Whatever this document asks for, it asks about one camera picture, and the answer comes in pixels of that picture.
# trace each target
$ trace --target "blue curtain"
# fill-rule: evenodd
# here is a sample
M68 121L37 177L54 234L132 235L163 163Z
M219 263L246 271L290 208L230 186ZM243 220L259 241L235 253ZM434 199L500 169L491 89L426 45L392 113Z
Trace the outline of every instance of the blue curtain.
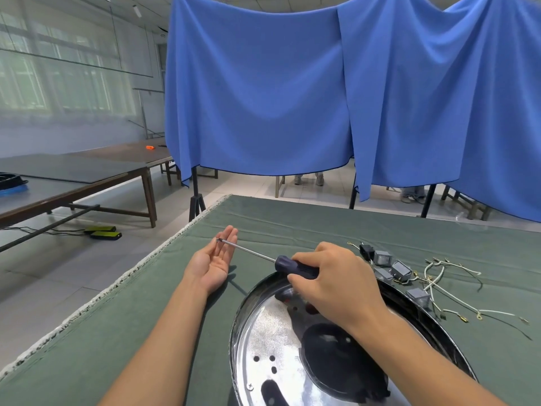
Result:
M351 0L296 14L175 0L166 139L192 166L448 182L541 221L541 10L528 0Z

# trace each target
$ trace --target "person's left hand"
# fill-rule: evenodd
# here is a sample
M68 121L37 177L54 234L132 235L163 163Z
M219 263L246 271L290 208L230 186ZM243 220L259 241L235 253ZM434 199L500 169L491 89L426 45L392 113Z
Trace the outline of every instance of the person's left hand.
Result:
M194 253L184 271L182 280L188 280L203 288L210 295L227 279L229 263L233 258L235 247L217 242L217 238L226 239L236 244L238 229L229 225L209 242L209 244Z

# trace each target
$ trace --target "shiny metal plate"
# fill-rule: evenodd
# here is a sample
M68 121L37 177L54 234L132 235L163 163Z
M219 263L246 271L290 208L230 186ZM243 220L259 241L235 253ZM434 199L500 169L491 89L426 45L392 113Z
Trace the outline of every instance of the shiny metal plate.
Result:
M395 288L379 283L389 310L475 378L443 328ZM345 406L409 402L360 345L274 273L246 297L229 342L241 406Z

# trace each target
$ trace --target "forearm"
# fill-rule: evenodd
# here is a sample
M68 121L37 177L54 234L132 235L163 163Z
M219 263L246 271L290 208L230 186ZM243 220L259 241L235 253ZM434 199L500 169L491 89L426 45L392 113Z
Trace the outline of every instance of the forearm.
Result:
M352 333L413 406L505 405L389 313Z
M181 282L145 343L101 406L178 406L184 400L206 293Z

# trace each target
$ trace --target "person's foot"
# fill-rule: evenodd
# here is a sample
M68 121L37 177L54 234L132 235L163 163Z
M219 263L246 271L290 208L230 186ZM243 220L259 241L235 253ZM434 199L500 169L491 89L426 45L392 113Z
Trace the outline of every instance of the person's foot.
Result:
M323 179L323 172L317 172L315 174L315 184L318 187L322 187L324 183L325 183L325 179Z

